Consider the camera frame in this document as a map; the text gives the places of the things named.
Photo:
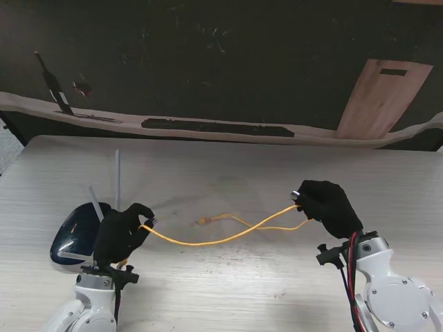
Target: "wooden table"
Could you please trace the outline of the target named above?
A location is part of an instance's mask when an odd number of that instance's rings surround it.
[[[292,204],[304,179],[339,183],[365,225],[395,250],[398,273],[443,296],[443,156],[322,147],[35,138],[0,178],[0,331],[38,331],[71,299],[75,275],[49,259],[60,225],[88,199],[114,202],[114,152],[122,154],[122,208],[150,206],[156,229],[184,241],[221,239],[236,213],[257,222]],[[296,225],[289,212],[272,221]],[[257,231],[219,246],[176,246],[151,234],[130,258],[137,285],[123,292],[119,331],[351,331],[341,276],[316,261],[339,245],[312,222],[297,232]],[[363,280],[357,282],[362,290]]]

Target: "yellow wire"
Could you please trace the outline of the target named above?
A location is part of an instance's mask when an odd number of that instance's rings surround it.
[[[216,221],[216,220],[222,220],[222,219],[227,219],[227,218],[234,219],[234,220],[238,221],[239,223],[242,223],[243,225],[246,225],[250,228],[253,227],[250,223],[247,223],[247,222],[245,222],[245,220],[240,219],[239,217],[237,217],[233,214],[230,214],[230,213],[223,213],[223,214],[219,214],[218,216],[213,216],[213,217],[209,217],[209,218],[201,218],[198,223],[200,225],[204,225],[205,223],[207,223],[209,221]],[[256,230],[297,230],[298,228],[300,228],[304,224],[306,224],[308,221],[311,221],[311,219],[306,219],[300,225],[298,225],[296,227],[292,227],[292,228],[269,226],[269,227],[258,227],[258,228],[256,228]]]
[[[287,207],[286,209],[283,209],[275,214],[273,214],[272,216],[268,216],[266,219],[262,220],[261,222],[259,222],[257,225],[252,226],[251,228],[248,228],[247,230],[244,230],[243,232],[240,232],[236,235],[233,235],[231,237],[228,237],[226,239],[222,239],[222,240],[218,240],[218,241],[211,241],[211,242],[199,242],[199,243],[189,243],[189,242],[182,242],[182,241],[178,241],[175,239],[171,239],[163,234],[160,234],[159,232],[157,232],[156,230],[153,230],[151,227],[148,227],[146,225],[140,225],[140,228],[145,228],[146,230],[149,230],[151,233],[154,233],[156,236],[162,238],[163,240],[166,240],[170,243],[175,243],[175,244],[179,244],[182,246],[193,246],[193,247],[199,247],[199,246],[210,246],[210,245],[215,245],[215,244],[221,244],[221,243],[226,243],[229,241],[232,241],[234,239],[238,239],[239,237],[242,237],[243,235],[248,234],[249,232],[252,232],[253,230],[259,228],[261,225],[263,225],[264,223],[270,221],[271,219],[276,218],[277,216],[281,216],[282,214],[295,209],[296,207],[298,207],[298,205],[292,205]]]

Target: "black strip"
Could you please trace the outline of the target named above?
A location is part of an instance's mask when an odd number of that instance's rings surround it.
[[[14,124],[8,119],[6,114],[4,114],[0,109],[0,119],[3,120],[9,131],[19,140],[19,142],[25,147],[28,141],[21,135],[20,131],[14,126]]]
[[[395,76],[405,76],[408,71],[405,71],[404,69],[386,69],[382,68],[380,70],[380,74],[382,75],[395,75]]]
[[[216,122],[182,121],[168,119],[146,119],[141,124],[148,129],[171,129],[200,131],[207,133],[240,133],[251,136],[293,137],[294,133],[284,127],[227,124]]]

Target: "cable tip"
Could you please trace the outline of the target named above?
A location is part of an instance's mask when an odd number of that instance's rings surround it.
[[[200,218],[197,223],[199,225],[206,225],[209,221],[210,221],[210,218]]]

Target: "wooden board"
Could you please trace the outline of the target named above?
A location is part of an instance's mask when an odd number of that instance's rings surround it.
[[[393,0],[394,2],[416,3],[417,5],[443,5],[443,0]]]
[[[433,66],[369,59],[336,131],[337,138],[383,138],[403,115]]]

